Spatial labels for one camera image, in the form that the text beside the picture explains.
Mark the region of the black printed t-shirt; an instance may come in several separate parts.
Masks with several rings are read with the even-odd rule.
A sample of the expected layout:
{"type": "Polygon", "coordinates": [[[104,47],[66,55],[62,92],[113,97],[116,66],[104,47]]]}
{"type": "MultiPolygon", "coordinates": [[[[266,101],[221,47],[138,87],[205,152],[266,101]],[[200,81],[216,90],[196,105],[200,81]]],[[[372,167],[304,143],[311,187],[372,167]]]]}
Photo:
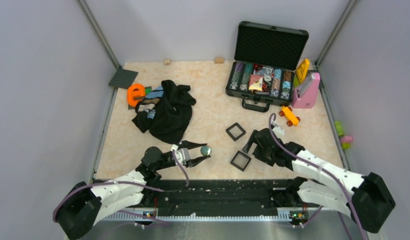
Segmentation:
{"type": "Polygon", "coordinates": [[[196,99],[190,85],[163,80],[135,107],[134,125],[142,132],[167,144],[180,142],[193,115],[196,99]]]}

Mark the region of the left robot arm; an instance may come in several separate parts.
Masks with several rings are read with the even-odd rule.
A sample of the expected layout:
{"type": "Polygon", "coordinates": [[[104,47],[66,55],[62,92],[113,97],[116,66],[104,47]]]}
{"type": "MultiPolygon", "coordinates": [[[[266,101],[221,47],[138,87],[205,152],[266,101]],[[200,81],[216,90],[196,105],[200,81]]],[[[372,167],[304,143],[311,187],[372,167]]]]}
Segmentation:
{"type": "Polygon", "coordinates": [[[53,210],[52,220],[60,225],[68,239],[78,240],[98,222],[124,208],[153,202],[153,192],[162,176],[159,170],[179,167],[183,173],[211,157],[212,148],[206,143],[183,140],[163,152],[156,146],[147,148],[140,164],[115,179],[76,184],[53,210]]]}

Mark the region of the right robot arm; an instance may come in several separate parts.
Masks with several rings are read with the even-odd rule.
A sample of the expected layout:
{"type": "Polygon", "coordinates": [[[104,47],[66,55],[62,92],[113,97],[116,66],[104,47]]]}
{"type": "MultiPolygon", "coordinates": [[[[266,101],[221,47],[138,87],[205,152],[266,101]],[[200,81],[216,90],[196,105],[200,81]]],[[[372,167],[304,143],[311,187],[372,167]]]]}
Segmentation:
{"type": "Polygon", "coordinates": [[[286,187],[292,206],[316,204],[349,216],[362,229],[376,234],[396,207],[385,181],[374,172],[355,173],[325,161],[295,142],[283,143],[268,128],[254,130],[242,148],[269,166],[285,167],[296,177],[286,187]]]}

